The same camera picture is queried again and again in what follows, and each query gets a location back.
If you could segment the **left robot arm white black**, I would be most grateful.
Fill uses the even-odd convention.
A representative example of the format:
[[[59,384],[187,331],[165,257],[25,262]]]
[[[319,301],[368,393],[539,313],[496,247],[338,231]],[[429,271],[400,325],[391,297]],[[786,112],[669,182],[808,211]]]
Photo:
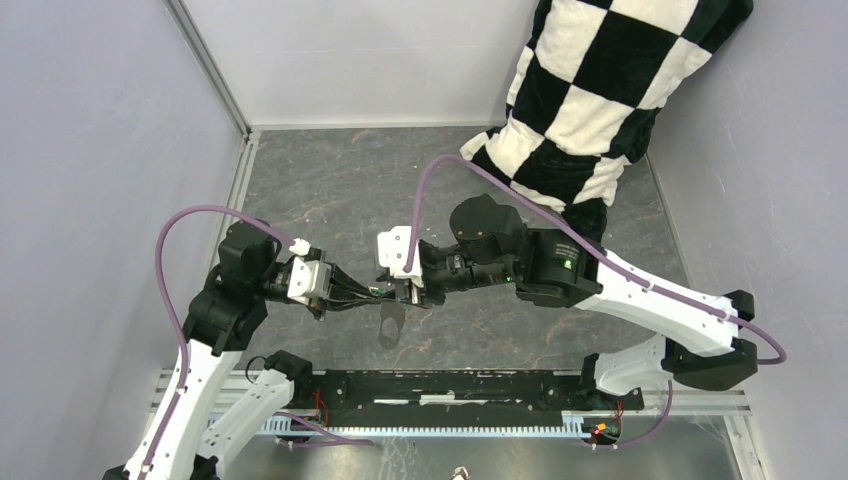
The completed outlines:
[[[209,421],[226,379],[268,316],[270,302],[306,308],[314,317],[376,303],[370,289],[324,259],[303,239],[272,233],[263,221],[238,221],[217,247],[218,262],[177,323],[178,356],[165,396],[140,445],[107,479],[221,479],[225,468],[278,411],[326,405],[311,362],[278,351],[215,423]]]

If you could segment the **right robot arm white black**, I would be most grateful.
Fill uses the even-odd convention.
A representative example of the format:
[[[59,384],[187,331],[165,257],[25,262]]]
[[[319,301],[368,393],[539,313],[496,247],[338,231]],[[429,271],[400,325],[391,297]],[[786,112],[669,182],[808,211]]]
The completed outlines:
[[[536,306],[602,313],[651,331],[640,344],[586,356],[577,392],[591,408],[669,380],[726,391],[758,371],[756,345],[739,335],[740,322],[754,313],[747,292],[706,295],[609,250],[592,254],[559,229],[527,226],[514,207],[485,194],[458,205],[449,225],[450,247],[417,240],[408,226],[378,235],[376,261],[399,301],[432,307],[450,292],[512,284]]]

